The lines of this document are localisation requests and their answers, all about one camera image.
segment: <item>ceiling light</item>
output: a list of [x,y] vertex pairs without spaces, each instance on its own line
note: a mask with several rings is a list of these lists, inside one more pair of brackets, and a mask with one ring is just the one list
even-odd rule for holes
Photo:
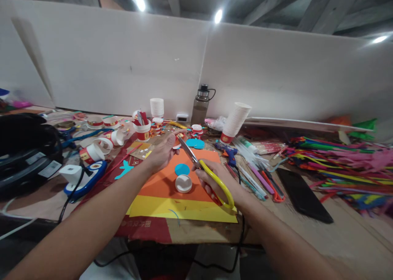
[[376,38],[375,40],[373,40],[373,43],[380,43],[383,42],[384,40],[386,40],[388,38],[388,36],[380,36],[379,38]]
[[143,12],[146,9],[146,4],[144,0],[136,0],[136,5],[138,6],[139,11]]
[[214,16],[214,22],[216,24],[220,23],[221,18],[222,18],[222,10],[220,9],[220,10],[217,11],[216,16]]

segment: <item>glue stick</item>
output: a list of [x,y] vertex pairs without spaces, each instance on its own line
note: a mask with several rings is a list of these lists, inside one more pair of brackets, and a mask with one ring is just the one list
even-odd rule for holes
[[254,145],[252,145],[245,137],[239,136],[238,140],[246,146],[247,150],[250,151],[251,153],[257,153],[258,149]]

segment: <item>yellow scissors handle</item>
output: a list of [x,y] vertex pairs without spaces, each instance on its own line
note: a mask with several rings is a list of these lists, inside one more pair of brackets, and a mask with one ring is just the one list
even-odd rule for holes
[[224,191],[226,198],[228,199],[228,203],[225,203],[220,197],[217,196],[217,198],[220,200],[220,202],[227,208],[232,209],[235,206],[235,203],[233,201],[233,197],[232,194],[229,192],[228,188],[225,186],[225,184],[221,181],[221,179],[219,177],[217,177],[217,175],[210,169],[208,168],[208,166],[203,162],[203,160],[199,160],[198,161],[199,164],[203,167],[203,169],[205,170],[205,172],[207,172],[207,174],[209,176],[212,177],[212,179],[218,184],[218,186],[220,186],[220,188]]

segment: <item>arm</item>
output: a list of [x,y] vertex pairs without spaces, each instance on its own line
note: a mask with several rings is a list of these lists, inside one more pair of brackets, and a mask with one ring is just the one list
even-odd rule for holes
[[77,279],[116,233],[144,183],[171,160],[177,131],[124,177],[94,196],[46,236],[5,279]]
[[[236,207],[258,234],[274,270],[284,279],[341,279],[326,259],[255,197],[244,190],[219,163],[205,160],[232,193]],[[213,179],[197,169],[197,176],[208,193],[211,189],[222,199],[225,194]]]

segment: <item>blue paper cutout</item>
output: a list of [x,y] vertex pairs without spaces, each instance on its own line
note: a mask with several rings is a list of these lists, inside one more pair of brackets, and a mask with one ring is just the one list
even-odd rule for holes
[[197,144],[197,139],[188,139],[185,142],[189,147],[194,147]]
[[179,176],[181,174],[186,174],[188,175],[190,173],[190,168],[188,167],[188,165],[184,164],[184,163],[179,163],[176,167],[175,167],[175,173]]
[[202,140],[196,140],[196,144],[194,146],[195,149],[203,149],[205,148],[205,142]]
[[115,177],[115,180],[120,179],[122,176],[124,176],[126,173],[128,173],[130,170],[132,170],[134,167],[128,165],[128,162],[126,160],[123,160],[123,166],[120,168],[123,169],[123,172],[120,175],[118,175],[117,177]]

